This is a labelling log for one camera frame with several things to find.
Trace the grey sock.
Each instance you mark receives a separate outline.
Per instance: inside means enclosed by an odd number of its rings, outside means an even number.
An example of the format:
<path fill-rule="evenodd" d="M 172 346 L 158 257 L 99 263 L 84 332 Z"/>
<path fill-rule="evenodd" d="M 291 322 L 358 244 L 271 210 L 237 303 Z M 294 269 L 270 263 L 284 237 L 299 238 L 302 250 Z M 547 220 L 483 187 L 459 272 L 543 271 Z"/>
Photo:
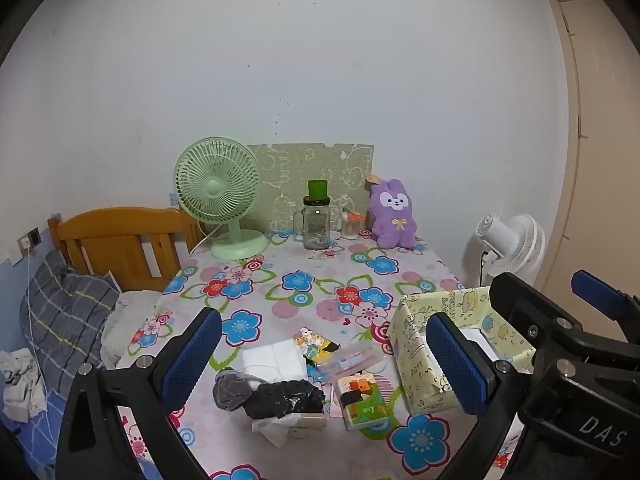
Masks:
<path fill-rule="evenodd" d="M 215 378 L 212 390 L 215 404 L 221 410 L 233 412 L 250 398 L 258 386 L 265 383 L 265 379 L 227 367 Z"/>

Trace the black plastic bag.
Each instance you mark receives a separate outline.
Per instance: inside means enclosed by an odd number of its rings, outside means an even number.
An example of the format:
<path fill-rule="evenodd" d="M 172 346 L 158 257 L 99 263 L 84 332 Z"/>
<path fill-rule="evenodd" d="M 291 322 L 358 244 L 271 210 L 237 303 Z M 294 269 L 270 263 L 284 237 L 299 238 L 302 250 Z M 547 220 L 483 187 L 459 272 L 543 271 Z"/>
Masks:
<path fill-rule="evenodd" d="M 244 402 L 251 419 L 282 418 L 288 414 L 318 414 L 323 411 L 326 396 L 305 379 L 262 384 Z"/>

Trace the green orange tissue pack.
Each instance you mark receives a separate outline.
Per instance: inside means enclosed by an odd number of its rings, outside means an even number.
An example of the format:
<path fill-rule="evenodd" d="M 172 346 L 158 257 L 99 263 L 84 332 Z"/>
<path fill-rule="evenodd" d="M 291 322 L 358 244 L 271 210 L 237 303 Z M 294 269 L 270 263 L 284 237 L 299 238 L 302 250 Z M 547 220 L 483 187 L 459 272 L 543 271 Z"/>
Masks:
<path fill-rule="evenodd" d="M 378 381 L 371 373 L 361 372 L 337 378 L 334 391 L 347 430 L 368 429 L 390 420 Z"/>

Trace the white face mask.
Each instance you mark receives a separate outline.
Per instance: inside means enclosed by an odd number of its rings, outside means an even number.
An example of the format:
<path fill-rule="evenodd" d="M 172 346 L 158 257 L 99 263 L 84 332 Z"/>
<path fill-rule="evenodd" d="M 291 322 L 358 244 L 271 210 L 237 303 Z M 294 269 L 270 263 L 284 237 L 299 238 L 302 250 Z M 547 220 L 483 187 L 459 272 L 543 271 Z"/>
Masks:
<path fill-rule="evenodd" d="M 308 377 L 305 358 L 292 338 L 243 350 L 241 363 L 245 374 L 265 382 L 306 380 Z"/>

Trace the clear plastic pencil case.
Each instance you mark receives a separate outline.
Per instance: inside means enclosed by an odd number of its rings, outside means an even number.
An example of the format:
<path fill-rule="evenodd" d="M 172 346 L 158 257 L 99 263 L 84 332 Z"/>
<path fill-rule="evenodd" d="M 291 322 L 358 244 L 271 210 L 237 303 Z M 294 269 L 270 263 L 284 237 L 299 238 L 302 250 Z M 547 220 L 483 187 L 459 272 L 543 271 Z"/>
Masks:
<path fill-rule="evenodd" d="M 359 373 L 378 364 L 382 359 L 384 359 L 384 352 L 374 341 L 356 341 L 330 352 L 317 367 L 322 382 L 336 382 L 337 379 Z"/>

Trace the cartoon snack packet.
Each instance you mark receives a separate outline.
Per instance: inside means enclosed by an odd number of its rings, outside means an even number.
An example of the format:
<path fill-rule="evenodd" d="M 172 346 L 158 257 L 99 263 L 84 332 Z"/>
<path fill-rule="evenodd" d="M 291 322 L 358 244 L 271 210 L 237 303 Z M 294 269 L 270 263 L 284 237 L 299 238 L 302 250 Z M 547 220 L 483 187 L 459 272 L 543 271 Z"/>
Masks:
<path fill-rule="evenodd" d="M 302 327 L 295 334 L 294 341 L 303 357 L 314 365 L 326 362 L 340 348 L 336 342 L 308 327 Z"/>

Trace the white standing fan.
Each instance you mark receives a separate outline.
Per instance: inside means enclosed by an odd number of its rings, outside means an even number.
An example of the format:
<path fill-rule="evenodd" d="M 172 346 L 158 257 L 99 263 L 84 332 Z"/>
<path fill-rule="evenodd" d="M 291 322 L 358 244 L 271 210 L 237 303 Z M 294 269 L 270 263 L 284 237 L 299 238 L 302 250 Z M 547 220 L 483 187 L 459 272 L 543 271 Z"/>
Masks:
<path fill-rule="evenodd" d="M 461 281 L 465 286 L 485 286 L 508 272 L 533 285 L 546 249 L 546 233 L 530 214 L 506 219 L 488 214 L 466 243 Z"/>

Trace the grey plaid pillow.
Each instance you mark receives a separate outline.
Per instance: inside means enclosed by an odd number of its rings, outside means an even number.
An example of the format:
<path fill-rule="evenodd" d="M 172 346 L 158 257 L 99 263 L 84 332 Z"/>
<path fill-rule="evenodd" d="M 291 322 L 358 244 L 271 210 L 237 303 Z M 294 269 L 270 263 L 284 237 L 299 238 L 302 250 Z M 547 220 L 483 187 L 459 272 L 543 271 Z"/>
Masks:
<path fill-rule="evenodd" d="M 65 400 L 81 364 L 103 366 L 104 325 L 120 291 L 111 275 L 83 274 L 52 250 L 30 279 L 20 324 L 47 388 Z"/>

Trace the crumpled grey white cloth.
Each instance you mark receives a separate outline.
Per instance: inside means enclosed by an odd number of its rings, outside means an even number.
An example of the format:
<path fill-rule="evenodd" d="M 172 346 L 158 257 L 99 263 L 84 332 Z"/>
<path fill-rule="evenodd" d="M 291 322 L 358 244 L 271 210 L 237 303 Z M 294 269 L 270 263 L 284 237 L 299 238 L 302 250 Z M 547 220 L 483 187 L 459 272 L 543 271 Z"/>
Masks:
<path fill-rule="evenodd" d="M 27 424 L 47 409 L 43 378 L 37 360 L 27 348 L 1 352 L 3 414 Z"/>

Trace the crumpled white tissue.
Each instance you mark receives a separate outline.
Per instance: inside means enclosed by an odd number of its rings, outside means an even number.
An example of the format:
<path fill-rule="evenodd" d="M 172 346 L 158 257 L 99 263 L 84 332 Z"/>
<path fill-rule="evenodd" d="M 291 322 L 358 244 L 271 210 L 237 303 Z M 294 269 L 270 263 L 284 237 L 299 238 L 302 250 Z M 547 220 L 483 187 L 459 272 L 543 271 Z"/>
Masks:
<path fill-rule="evenodd" d="M 261 434 L 276 448 L 282 448 L 288 442 L 290 430 L 297 428 L 302 415 L 291 413 L 283 417 L 270 417 L 252 421 L 252 431 Z"/>

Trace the pink card packet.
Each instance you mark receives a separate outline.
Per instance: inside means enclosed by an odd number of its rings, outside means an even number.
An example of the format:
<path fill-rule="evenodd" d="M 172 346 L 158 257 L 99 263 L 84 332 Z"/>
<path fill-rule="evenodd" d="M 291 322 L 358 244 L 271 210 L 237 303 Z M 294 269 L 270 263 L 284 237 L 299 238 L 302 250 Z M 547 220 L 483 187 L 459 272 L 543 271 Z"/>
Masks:
<path fill-rule="evenodd" d="M 300 413 L 295 424 L 296 428 L 321 431 L 328 424 L 328 415 L 324 413 Z"/>

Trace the purple plush bunny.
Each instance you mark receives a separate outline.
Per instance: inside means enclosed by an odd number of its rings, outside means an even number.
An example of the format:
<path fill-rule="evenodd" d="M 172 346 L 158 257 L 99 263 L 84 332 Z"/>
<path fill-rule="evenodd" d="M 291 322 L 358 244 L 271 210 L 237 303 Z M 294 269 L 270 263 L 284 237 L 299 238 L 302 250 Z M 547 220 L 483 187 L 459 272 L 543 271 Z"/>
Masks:
<path fill-rule="evenodd" d="M 371 185 L 368 213 L 378 248 L 412 249 L 416 244 L 416 220 L 412 200 L 401 180 L 381 180 Z"/>

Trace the green desk fan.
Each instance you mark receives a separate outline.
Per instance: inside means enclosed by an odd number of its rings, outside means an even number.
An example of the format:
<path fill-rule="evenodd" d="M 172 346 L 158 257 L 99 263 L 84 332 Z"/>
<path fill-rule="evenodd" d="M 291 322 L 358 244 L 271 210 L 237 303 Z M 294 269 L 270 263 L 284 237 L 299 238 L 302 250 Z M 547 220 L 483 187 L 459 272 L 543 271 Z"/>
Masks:
<path fill-rule="evenodd" d="M 223 136 L 191 144 L 175 163 L 174 189 L 180 207 L 199 222 L 227 228 L 210 246 L 212 255 L 221 260 L 252 258 L 269 245 L 264 233 L 241 226 L 261 187 L 253 152 Z"/>

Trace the beige door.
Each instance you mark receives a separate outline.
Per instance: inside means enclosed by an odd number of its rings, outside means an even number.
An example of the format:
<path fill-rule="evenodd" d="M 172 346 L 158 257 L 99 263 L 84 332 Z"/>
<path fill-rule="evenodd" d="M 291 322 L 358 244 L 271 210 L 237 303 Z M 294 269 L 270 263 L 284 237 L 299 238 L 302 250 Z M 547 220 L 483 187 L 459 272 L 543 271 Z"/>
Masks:
<path fill-rule="evenodd" d="M 565 178 L 537 287 L 585 330 L 623 333 L 570 289 L 586 270 L 639 291 L 639 53 L 603 0 L 550 0 L 568 95 Z"/>

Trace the green cup on jar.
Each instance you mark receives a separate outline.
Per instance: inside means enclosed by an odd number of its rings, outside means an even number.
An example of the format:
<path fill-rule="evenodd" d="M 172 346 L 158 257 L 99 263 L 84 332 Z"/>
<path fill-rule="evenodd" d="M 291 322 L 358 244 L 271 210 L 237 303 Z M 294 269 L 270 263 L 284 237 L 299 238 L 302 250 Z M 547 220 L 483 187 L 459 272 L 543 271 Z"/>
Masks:
<path fill-rule="evenodd" d="M 328 181 L 314 179 L 308 181 L 308 198 L 313 202 L 321 202 L 329 197 Z"/>

